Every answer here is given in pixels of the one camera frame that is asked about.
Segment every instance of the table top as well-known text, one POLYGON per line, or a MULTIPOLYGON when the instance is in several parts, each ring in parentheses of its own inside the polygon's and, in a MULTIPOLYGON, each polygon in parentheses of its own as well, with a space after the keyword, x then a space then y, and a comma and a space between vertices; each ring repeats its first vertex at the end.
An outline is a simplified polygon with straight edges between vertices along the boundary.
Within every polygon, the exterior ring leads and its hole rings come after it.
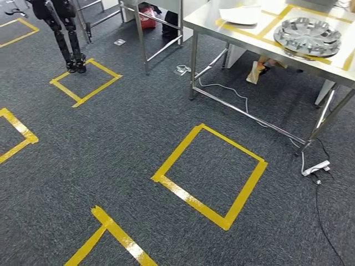
MULTIPOLYGON (((236 1, 236 6, 242 6, 247 1, 236 1)), ((219 13, 221 6, 216 0, 206 3, 185 17, 184 23, 184 26, 200 34, 224 40, 355 89, 354 13, 304 0, 267 0, 261 3, 261 18, 257 25, 253 26, 224 21, 219 13), (297 17, 311 17, 329 23, 331 27, 342 34, 341 50, 337 55, 329 58, 304 57, 285 50, 274 41, 273 32, 276 27, 284 20, 297 17)))

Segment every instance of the black bag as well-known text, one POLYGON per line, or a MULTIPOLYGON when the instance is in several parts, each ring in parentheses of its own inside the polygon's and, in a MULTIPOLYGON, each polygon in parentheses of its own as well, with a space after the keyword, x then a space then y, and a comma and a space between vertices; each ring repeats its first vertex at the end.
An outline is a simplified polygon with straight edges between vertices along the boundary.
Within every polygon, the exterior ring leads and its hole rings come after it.
MULTIPOLYGON (((178 26, 179 24, 178 20, 179 20, 179 16, 171 11, 168 11, 168 13, 165 16, 166 22, 173 24, 175 26, 178 26)), ((167 38, 168 40, 173 40, 173 39, 178 38, 178 30, 163 24, 163 38, 167 38)))

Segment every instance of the red bag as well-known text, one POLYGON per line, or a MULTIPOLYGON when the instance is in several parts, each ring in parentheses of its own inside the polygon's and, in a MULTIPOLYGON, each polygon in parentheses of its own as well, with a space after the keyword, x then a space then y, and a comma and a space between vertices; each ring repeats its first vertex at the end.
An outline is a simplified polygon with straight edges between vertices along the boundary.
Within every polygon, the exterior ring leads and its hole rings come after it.
MULTIPOLYGON (((148 16, 155 17, 154 11, 151 7, 144 7, 140 12, 148 16)), ((142 15, 140 15, 140 20, 140 25, 142 25, 142 29, 155 28, 156 24, 154 19, 150 19, 142 15)))

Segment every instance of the white paper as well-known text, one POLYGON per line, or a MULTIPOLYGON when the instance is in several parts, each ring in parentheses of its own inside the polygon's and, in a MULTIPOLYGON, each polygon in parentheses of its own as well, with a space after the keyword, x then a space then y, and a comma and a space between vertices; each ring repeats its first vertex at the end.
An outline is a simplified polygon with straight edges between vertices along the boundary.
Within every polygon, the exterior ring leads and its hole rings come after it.
POLYGON ((257 24, 261 13, 261 6, 242 6, 237 8, 220 9, 219 13, 223 20, 243 24, 254 25, 257 24))

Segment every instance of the shoe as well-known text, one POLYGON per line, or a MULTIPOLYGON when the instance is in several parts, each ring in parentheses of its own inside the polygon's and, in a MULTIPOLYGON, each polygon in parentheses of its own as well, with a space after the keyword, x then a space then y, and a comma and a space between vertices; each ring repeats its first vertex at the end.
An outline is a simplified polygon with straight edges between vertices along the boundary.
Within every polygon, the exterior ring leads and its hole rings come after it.
POLYGON ((270 69, 269 67, 264 66, 263 63, 254 61, 252 72, 250 72, 249 75, 248 75, 246 80, 248 82, 256 85, 258 84, 258 81, 259 80, 260 75, 264 75, 266 72, 267 72, 269 69, 270 69))

